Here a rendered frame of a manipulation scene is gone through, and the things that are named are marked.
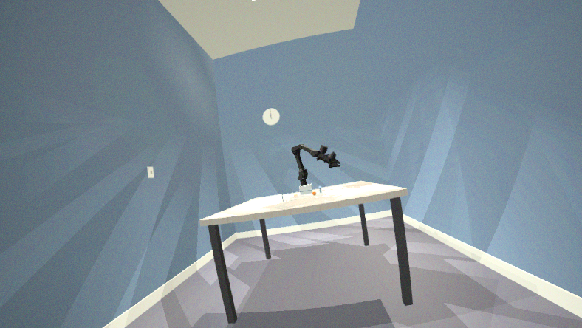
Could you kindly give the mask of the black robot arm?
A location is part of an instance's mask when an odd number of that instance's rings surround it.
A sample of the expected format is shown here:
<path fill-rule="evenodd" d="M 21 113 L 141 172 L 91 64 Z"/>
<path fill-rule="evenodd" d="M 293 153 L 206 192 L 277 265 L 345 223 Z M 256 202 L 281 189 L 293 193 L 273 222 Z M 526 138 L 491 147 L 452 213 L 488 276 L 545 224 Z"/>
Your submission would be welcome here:
<path fill-rule="evenodd" d="M 305 146 L 304 144 L 300 144 L 298 146 L 292 147 L 291 150 L 292 150 L 292 153 L 295 155 L 295 158 L 296 158 L 296 161 L 298 164 L 298 168 L 299 168 L 298 180 L 300 180 L 301 186 L 304 186 L 304 185 L 307 185 L 306 179 L 307 179 L 308 172 L 306 169 L 304 169 L 303 163 L 301 161 L 301 156 L 300 156 L 301 149 L 309 152 L 313 157 L 318 157 L 318 158 L 316 158 L 317 160 L 323 160 L 325 153 L 327 152 L 328 146 L 321 145 L 321 148 L 319 151 L 315 150 L 315 149 L 311 149 L 311 148 Z"/>

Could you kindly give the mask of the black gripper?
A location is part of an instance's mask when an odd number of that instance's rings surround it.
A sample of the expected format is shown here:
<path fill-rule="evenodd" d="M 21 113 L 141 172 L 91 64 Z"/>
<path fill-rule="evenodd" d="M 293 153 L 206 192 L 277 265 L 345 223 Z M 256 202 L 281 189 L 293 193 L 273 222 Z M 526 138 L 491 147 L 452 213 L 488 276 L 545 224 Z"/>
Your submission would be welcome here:
<path fill-rule="evenodd" d="M 329 156 L 328 156 L 328 154 L 325 155 L 324 158 L 323 158 L 323 161 L 324 162 L 327 162 L 329 164 L 329 167 L 330 168 L 332 168 L 332 167 L 340 167 L 338 165 L 338 164 L 340 164 L 340 162 L 335 159 L 335 156 L 334 156 L 333 153 L 331 153 Z"/>

